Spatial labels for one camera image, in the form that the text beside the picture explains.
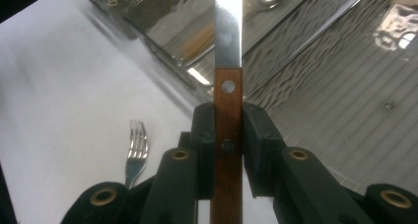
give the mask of fork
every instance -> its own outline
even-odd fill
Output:
[[[125,186],[132,188],[136,179],[144,171],[148,157],[148,138],[144,123],[140,120],[130,121],[130,147],[126,161]]]

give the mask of knife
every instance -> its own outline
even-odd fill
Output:
[[[243,223],[243,0],[215,0],[215,190],[211,223]]]

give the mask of white table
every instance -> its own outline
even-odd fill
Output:
[[[132,118],[151,144],[139,182],[155,175],[198,104],[88,0],[39,0],[2,23],[0,161],[18,221],[59,223],[88,187],[123,183]],[[272,200],[253,200],[245,184],[244,223],[274,220]]]

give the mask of screw hole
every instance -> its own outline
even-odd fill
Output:
[[[399,208],[411,208],[412,207],[412,202],[411,200],[409,200],[408,197],[392,189],[382,190],[381,197],[384,199],[384,201]]]
[[[386,110],[392,110],[392,109],[394,108],[394,102],[386,102],[386,103],[384,104],[384,108],[385,108]]]
[[[308,160],[310,157],[308,153],[302,151],[302,150],[292,150],[290,151],[290,156],[296,160],[305,161]]]
[[[94,206],[103,206],[114,201],[117,191],[114,187],[103,187],[93,193],[90,203]]]
[[[177,150],[172,152],[172,158],[175,160],[185,160],[188,158],[188,152]]]

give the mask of knife handle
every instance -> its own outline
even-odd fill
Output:
[[[214,105],[217,144],[211,224],[242,224],[243,72],[240,68],[215,68]]]

